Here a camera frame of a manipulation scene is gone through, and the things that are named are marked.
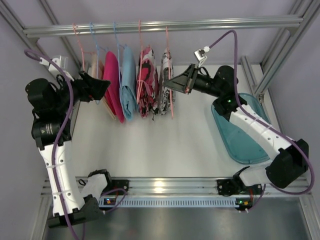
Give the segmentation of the pink camouflage trousers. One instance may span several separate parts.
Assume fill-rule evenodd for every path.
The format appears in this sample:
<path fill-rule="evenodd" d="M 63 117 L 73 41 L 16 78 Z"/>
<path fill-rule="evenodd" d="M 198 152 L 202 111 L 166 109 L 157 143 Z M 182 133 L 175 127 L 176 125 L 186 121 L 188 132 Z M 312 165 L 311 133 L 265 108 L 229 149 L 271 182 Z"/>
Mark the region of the pink camouflage trousers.
<path fill-rule="evenodd" d="M 149 114 L 155 116 L 159 112 L 159 77 L 155 60 L 154 50 L 148 46 L 143 49 L 142 69 L 141 69 L 141 91 L 138 103 L 138 112 L 144 119 Z M 137 99 L 138 82 L 136 83 L 136 99 Z"/>

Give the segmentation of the pink hanger of camouflage trousers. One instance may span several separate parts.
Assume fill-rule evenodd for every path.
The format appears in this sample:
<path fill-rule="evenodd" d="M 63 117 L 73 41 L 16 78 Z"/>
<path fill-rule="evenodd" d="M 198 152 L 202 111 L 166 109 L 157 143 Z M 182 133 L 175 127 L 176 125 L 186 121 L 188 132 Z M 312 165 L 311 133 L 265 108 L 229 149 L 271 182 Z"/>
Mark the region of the pink hanger of camouflage trousers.
<path fill-rule="evenodd" d="M 141 84 L 142 84 L 142 60 L 143 60 L 143 39 L 141 34 L 141 20 L 138 21 L 138 34 L 139 34 L 139 43 L 140 43 L 140 56 L 139 56 L 139 69 L 138 69 L 138 79 L 137 79 L 137 103 L 140 101 L 141 95 Z"/>

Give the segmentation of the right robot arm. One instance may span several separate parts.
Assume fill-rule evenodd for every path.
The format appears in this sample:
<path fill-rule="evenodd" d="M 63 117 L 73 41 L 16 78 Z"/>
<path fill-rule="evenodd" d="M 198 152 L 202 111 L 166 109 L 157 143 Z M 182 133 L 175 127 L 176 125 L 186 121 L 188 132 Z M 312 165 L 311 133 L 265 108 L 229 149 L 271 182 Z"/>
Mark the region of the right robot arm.
<path fill-rule="evenodd" d="M 210 77 L 204 67 L 190 64 L 181 74 L 164 82 L 166 88 L 189 94 L 195 90 L 215 97 L 214 110 L 227 122 L 237 126 L 253 139 L 269 157 L 268 162 L 248 165 L 232 177 L 239 190 L 258 184 L 270 184 L 284 192 L 291 183 L 310 170 L 309 145 L 303 139 L 294 141 L 282 135 L 238 94 L 237 69 L 228 65 L 218 68 Z"/>

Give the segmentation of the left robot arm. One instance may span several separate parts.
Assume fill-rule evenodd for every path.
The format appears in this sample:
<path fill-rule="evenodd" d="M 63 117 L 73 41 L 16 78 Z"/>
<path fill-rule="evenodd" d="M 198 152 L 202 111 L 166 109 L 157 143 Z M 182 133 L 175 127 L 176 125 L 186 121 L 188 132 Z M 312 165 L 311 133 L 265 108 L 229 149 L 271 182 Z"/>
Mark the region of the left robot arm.
<path fill-rule="evenodd" d="M 65 74 L 57 74 L 57 84 L 36 78 L 25 87 L 27 99 L 33 107 L 31 136 L 45 163 L 51 187 L 53 210 L 48 220 L 50 228 L 68 227 L 100 218 L 99 199 L 112 183 L 106 169 L 90 172 L 83 189 L 79 189 L 76 181 L 72 163 L 73 108 L 78 102 L 100 100 L 111 84 L 84 71 L 79 76 L 79 79 L 67 81 Z"/>

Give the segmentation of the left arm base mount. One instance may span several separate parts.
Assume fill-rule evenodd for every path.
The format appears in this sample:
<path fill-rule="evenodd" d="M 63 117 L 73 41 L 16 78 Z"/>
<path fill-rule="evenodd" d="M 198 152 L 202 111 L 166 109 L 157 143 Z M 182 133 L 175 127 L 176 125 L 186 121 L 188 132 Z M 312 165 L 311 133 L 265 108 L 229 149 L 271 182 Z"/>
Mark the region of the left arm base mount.
<path fill-rule="evenodd" d="M 104 190 L 102 191 L 101 196 L 113 196 L 113 197 L 117 197 L 117 196 L 123 196 L 124 192 L 121 190 L 117 190 L 114 192 L 110 192 L 111 190 L 115 190 L 115 189 L 123 189 L 126 192 L 129 190 L 129 186 L 130 186 L 130 181 L 128 179 L 113 179 L 111 181 L 111 183 L 109 183 L 107 185 L 107 187 L 104 188 Z"/>

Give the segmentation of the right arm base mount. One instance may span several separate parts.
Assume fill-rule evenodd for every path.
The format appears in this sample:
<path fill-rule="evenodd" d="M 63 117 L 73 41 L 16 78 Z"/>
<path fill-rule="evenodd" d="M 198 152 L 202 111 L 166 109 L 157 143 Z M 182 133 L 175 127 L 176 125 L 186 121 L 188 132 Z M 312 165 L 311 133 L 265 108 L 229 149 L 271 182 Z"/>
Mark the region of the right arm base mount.
<path fill-rule="evenodd" d="M 245 195 L 249 194 L 249 189 L 240 180 L 233 178 L 219 179 L 217 182 L 218 194 L 224 197 L 230 197 L 232 195 Z"/>

